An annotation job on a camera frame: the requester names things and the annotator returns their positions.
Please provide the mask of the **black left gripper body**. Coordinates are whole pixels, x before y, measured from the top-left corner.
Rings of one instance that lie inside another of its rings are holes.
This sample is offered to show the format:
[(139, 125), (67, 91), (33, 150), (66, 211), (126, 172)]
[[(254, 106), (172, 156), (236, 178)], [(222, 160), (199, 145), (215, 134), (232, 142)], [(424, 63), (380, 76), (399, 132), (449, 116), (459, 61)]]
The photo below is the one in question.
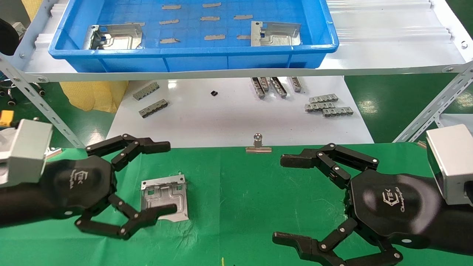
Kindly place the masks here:
[(41, 192), (51, 204), (51, 218), (99, 214), (117, 192), (117, 180), (112, 165), (98, 156), (63, 159), (46, 163)]

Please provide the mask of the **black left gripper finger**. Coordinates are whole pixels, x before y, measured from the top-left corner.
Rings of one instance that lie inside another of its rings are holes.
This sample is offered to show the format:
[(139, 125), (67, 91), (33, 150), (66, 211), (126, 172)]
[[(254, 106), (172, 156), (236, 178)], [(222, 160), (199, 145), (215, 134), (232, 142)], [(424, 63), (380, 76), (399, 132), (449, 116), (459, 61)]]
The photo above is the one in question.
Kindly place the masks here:
[(100, 214), (100, 212), (94, 212), (92, 209), (86, 210), (83, 215), (76, 220), (76, 227), (83, 233), (128, 240), (139, 229), (155, 225), (160, 216), (177, 212), (176, 204), (166, 204), (138, 212), (115, 194), (111, 194), (107, 199), (106, 206), (108, 207), (110, 205), (128, 218), (128, 221), (124, 225), (118, 226), (93, 221), (91, 220), (92, 217)]
[(168, 141), (154, 142), (149, 137), (135, 138), (129, 134), (118, 135), (86, 147), (88, 156), (103, 157), (118, 151), (119, 154), (110, 162), (115, 171), (124, 169), (140, 154), (167, 153), (170, 150), (171, 144)]

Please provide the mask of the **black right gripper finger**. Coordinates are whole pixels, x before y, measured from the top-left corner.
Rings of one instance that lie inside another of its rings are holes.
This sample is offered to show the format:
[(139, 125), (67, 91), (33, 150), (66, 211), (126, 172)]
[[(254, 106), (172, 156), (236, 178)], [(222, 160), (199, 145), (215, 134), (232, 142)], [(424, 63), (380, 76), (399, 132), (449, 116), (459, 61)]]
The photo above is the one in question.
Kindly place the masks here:
[(284, 168), (317, 168), (340, 189), (350, 189), (351, 175), (340, 164), (364, 172), (377, 170), (379, 160), (355, 150), (329, 143), (319, 149), (304, 149), (300, 154), (283, 154)]
[(350, 218), (340, 224), (322, 241), (317, 239), (276, 231), (272, 234), (272, 241), (278, 245), (292, 246), (300, 259), (319, 263), (323, 266), (395, 266), (403, 260), (401, 252), (397, 251), (389, 241), (377, 239), (379, 253), (343, 260), (334, 249), (350, 236), (358, 223)]

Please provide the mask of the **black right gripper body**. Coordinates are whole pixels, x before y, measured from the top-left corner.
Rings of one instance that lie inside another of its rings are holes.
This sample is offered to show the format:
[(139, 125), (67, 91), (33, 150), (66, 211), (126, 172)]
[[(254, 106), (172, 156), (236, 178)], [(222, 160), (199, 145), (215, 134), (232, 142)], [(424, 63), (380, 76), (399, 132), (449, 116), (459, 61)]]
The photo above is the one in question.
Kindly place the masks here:
[(443, 200), (433, 178), (367, 170), (351, 180), (350, 192), (356, 218), (374, 238), (411, 249), (431, 246), (429, 228)]

